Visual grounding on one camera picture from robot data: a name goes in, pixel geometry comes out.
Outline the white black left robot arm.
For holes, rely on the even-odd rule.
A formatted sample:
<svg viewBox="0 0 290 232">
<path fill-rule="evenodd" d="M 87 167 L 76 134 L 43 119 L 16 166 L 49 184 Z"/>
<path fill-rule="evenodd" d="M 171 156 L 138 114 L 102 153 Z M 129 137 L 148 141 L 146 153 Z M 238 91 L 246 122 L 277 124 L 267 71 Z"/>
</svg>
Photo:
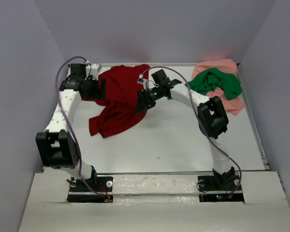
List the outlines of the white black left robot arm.
<svg viewBox="0 0 290 232">
<path fill-rule="evenodd" d="M 72 123 L 83 99 L 105 99 L 106 80 L 99 78 L 100 71 L 100 64 L 69 65 L 66 79 L 56 84 L 58 104 L 53 116 L 45 130 L 35 137 L 43 166 L 67 172 L 81 180 L 81 186 L 87 191 L 96 188 L 97 172 L 82 160 Z"/>
</svg>

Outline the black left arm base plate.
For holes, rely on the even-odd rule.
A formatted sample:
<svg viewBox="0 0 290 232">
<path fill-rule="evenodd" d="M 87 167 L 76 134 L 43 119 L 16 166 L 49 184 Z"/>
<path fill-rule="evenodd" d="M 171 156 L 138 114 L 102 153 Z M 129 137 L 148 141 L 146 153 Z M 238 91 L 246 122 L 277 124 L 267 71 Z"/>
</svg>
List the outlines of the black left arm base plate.
<svg viewBox="0 0 290 232">
<path fill-rule="evenodd" d="M 99 175 L 97 183 L 71 177 L 67 201 L 69 203 L 112 203 L 114 178 L 111 175 Z"/>
</svg>

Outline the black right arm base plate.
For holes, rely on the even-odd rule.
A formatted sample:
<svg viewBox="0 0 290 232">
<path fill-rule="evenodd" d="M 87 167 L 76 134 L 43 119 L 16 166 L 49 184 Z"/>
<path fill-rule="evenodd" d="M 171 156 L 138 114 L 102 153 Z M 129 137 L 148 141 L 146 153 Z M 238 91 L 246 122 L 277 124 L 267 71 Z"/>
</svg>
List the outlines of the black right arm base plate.
<svg viewBox="0 0 290 232">
<path fill-rule="evenodd" d="M 196 188 L 199 191 L 199 202 L 244 202 L 242 186 L 237 187 L 239 176 L 235 175 L 227 184 L 214 182 L 213 175 L 198 176 Z"/>
</svg>

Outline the red t-shirt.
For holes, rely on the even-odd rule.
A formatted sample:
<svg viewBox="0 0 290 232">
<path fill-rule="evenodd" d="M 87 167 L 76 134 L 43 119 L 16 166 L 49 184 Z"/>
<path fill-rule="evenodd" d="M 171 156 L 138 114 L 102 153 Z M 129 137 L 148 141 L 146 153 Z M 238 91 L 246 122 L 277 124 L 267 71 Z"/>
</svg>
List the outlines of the red t-shirt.
<svg viewBox="0 0 290 232">
<path fill-rule="evenodd" d="M 137 83 L 139 75 L 147 70 L 149 65 L 142 64 L 135 67 L 124 65 L 113 66 L 99 75 L 106 79 L 106 99 L 93 100 L 103 106 L 102 112 L 89 119 L 89 133 L 91 136 L 99 133 L 102 138 L 122 133 L 138 124 L 146 115 L 146 111 L 135 114 L 138 102 L 137 91 L 143 86 Z"/>
</svg>

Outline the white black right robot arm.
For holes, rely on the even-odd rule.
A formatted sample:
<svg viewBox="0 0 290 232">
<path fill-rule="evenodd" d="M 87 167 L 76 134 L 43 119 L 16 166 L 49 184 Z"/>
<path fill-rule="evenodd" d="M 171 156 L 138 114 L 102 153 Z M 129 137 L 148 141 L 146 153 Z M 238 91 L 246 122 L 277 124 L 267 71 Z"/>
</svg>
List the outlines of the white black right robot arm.
<svg viewBox="0 0 290 232">
<path fill-rule="evenodd" d="M 201 133 L 208 139 L 213 159 L 213 174 L 209 180 L 203 182 L 206 191 L 225 190 L 233 187 L 237 191 L 241 184 L 242 174 L 236 161 L 224 151 L 222 135 L 227 131 L 229 119 L 219 97 L 206 97 L 193 91 L 185 78 L 181 80 L 170 80 L 165 73 L 165 67 L 159 66 L 158 71 L 152 74 L 154 87 L 149 88 L 149 80 L 144 79 L 148 70 L 143 71 L 137 83 L 143 89 L 137 92 L 138 102 L 135 113 L 139 114 L 149 110 L 156 105 L 156 101 L 161 98 L 178 101 L 190 107 L 198 121 Z"/>
</svg>

